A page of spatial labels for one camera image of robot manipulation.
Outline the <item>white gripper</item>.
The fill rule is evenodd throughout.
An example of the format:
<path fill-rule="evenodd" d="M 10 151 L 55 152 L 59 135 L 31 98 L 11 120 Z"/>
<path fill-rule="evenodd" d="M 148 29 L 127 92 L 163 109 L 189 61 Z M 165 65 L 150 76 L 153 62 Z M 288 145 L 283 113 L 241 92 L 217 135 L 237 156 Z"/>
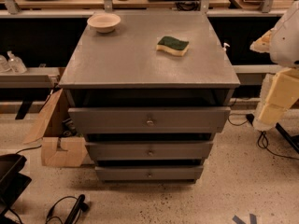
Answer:
<path fill-rule="evenodd" d="M 253 41 L 249 49 L 259 53 L 268 53 L 271 36 L 272 30 L 268 30 Z M 267 74 L 263 80 L 260 98 L 253 127 L 258 131 L 268 131 L 299 99 L 299 70 L 286 68 L 275 75 Z"/>

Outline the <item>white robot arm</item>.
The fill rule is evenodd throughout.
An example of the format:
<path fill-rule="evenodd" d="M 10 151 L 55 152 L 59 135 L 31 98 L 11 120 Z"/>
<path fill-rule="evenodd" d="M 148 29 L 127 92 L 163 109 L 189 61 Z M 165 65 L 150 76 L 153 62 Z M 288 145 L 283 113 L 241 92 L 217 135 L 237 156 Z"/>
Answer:
<path fill-rule="evenodd" d="M 255 111 L 253 127 L 268 131 L 299 100 L 299 1 L 293 2 L 276 25 L 249 48 L 269 53 L 271 61 L 283 67 L 265 76 Z"/>

